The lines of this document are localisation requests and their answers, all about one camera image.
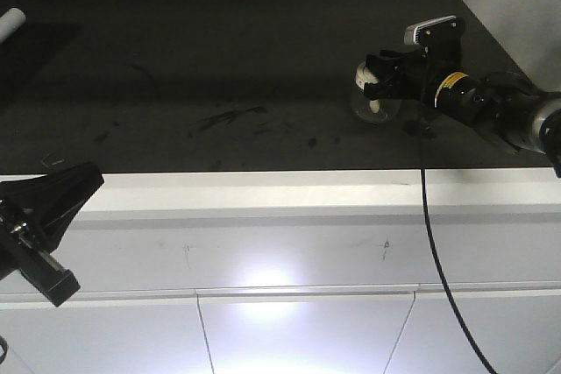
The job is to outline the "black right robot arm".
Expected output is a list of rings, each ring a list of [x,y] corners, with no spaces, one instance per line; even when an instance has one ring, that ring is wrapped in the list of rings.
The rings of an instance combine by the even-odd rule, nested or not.
[[[482,78],[467,74],[458,42],[401,53],[382,50],[366,57],[371,100],[415,100],[426,110],[474,130],[507,153],[542,153],[560,171],[560,94],[546,92],[513,72]]]

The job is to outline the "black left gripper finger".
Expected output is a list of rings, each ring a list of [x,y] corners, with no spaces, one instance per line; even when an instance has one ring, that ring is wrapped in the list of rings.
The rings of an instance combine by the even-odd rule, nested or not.
[[[54,251],[77,213],[103,183],[100,168],[87,162],[36,178],[3,181],[1,197],[21,209],[39,230],[37,245]]]

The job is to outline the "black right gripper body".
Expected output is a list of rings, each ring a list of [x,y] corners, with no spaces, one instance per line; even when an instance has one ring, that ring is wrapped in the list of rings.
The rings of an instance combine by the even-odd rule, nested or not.
[[[424,86],[422,103],[460,123],[475,123],[486,107],[483,82],[462,66],[460,43],[413,51],[416,81]]]

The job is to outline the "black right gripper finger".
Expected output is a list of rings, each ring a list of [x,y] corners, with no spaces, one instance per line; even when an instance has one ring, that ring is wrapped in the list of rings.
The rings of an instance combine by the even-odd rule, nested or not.
[[[364,96],[370,100],[418,100],[423,78],[418,74],[395,73],[377,83],[366,82]]]
[[[381,49],[376,54],[366,56],[366,68],[373,74],[413,72],[425,65],[426,61],[420,50],[398,52]]]

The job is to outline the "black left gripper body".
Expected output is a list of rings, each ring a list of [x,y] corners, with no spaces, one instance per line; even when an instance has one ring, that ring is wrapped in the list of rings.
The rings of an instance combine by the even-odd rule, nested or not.
[[[80,285],[46,249],[43,234],[30,214],[8,199],[1,200],[1,279],[19,271],[53,306],[60,307]]]

